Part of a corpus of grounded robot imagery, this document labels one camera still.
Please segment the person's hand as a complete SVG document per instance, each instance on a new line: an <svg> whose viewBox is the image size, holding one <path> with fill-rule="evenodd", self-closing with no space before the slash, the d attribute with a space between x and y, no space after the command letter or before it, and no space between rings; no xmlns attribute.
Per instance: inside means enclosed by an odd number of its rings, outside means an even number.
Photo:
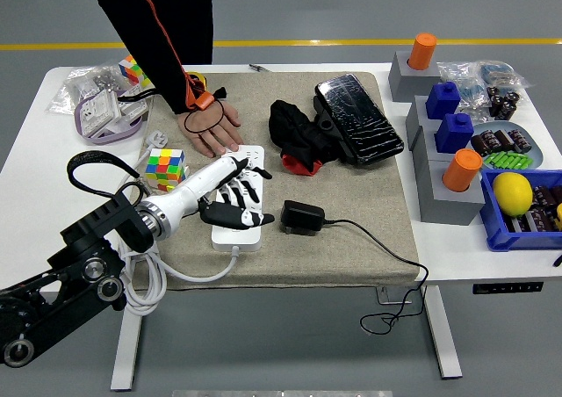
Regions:
<svg viewBox="0 0 562 397"><path fill-rule="evenodd" d="M228 150L237 151L243 144L238 128L241 120L237 110L224 100L203 111L185 112L177 116L181 133L204 156L213 158Z"/></svg>

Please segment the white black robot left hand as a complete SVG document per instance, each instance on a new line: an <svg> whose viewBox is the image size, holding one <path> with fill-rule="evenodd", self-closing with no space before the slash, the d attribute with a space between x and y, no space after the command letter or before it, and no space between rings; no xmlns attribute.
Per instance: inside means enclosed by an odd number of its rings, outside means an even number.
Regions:
<svg viewBox="0 0 562 397"><path fill-rule="evenodd" d="M228 190L238 191L244 187L251 199L259 203L256 190L245 176L244 170L254 171L265 179L272 178L267 170L254 165L247 158L238 160L227 156L198 170L171 192L146 198L142 204L157 223L155 238L160 240L171 237L178 230L180 220L194 213L199 213L201 220L207 224L236 230L247 230L273 222L273 215L250 211L242 199L236 206L230 202L211 202L207 199L207 195L215 190L224 194Z"/></svg>

